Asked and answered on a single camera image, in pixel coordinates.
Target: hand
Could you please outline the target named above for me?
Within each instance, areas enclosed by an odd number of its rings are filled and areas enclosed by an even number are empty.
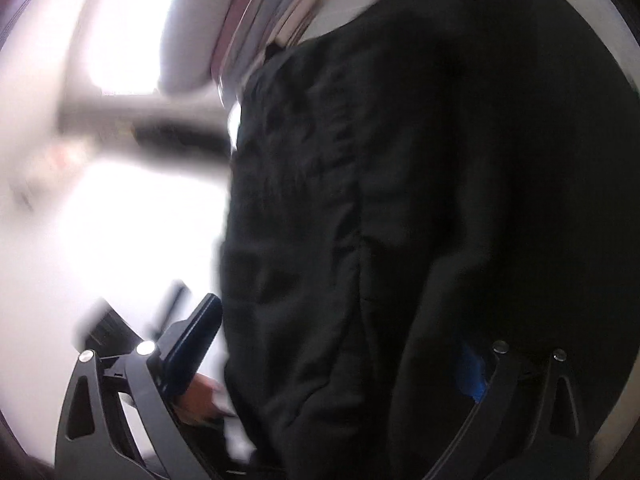
[[[176,399],[175,413],[185,424],[198,425],[208,418],[233,416],[216,406],[216,394],[222,394],[223,387],[215,380],[196,374],[187,391]]]

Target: white wall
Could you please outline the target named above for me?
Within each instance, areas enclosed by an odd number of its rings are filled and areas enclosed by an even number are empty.
[[[0,177],[56,131],[66,53],[84,0],[32,0],[0,50]]]
[[[8,199],[6,179],[26,154],[56,133],[66,52],[83,2],[32,0],[0,50],[3,205]],[[66,291],[43,279],[53,276],[57,267],[49,251],[42,250],[49,232],[29,225],[37,219],[0,219],[0,408],[27,449],[50,458],[54,435],[36,436],[55,427],[58,413],[48,399],[59,394],[52,377],[58,371],[47,357],[63,342],[49,331],[58,313],[47,304],[46,291],[57,296],[56,304],[65,304]]]

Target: dark fabric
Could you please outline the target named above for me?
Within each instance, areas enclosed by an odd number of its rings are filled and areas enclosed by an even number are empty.
[[[258,449],[290,480],[421,478],[476,331],[565,348],[596,430],[640,341],[639,111],[564,0],[380,0],[267,62],[220,270]]]
[[[0,478],[53,480],[53,468],[28,456],[0,412]]]

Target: screw head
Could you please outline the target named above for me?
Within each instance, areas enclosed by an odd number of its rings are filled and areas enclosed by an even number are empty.
[[[153,341],[143,341],[136,347],[136,352],[140,355],[151,355],[156,349],[156,343]]]
[[[558,362],[564,363],[566,361],[566,352],[561,348],[554,350],[554,359]]]
[[[503,341],[501,339],[498,339],[498,341],[496,341],[494,343],[494,352],[499,354],[499,355],[504,355],[509,351],[509,343],[507,343],[506,341]]]
[[[94,358],[94,351],[85,350],[78,356],[78,361],[80,361],[81,363],[88,363],[93,358]]]

